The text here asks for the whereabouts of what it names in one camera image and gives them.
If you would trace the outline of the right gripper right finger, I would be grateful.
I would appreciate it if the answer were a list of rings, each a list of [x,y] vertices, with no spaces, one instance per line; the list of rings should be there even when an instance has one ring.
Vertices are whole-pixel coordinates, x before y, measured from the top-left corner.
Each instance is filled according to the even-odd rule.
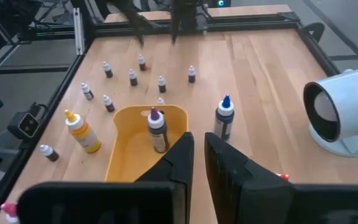
[[[291,183],[214,133],[204,156],[219,223],[358,223],[358,185]]]

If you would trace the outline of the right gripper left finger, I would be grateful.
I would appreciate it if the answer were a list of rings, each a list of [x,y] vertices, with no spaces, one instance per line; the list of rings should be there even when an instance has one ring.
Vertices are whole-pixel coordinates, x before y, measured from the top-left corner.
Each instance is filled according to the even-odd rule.
[[[188,223],[194,137],[184,133],[133,183],[44,182],[17,203],[21,223]]]

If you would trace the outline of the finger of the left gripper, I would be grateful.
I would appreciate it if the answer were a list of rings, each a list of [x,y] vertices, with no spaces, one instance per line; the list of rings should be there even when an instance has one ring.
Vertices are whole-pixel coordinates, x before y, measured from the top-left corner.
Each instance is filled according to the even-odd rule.
[[[132,7],[132,5],[123,5],[120,11],[125,15],[126,19],[129,21],[129,24],[134,29],[134,35],[139,41],[141,47],[144,46],[144,38],[141,34],[140,28],[140,19],[137,11]]]
[[[179,25],[180,25],[180,15],[178,10],[176,9],[172,9],[170,15],[171,15],[170,28],[171,28],[172,44],[175,44],[178,35]]]

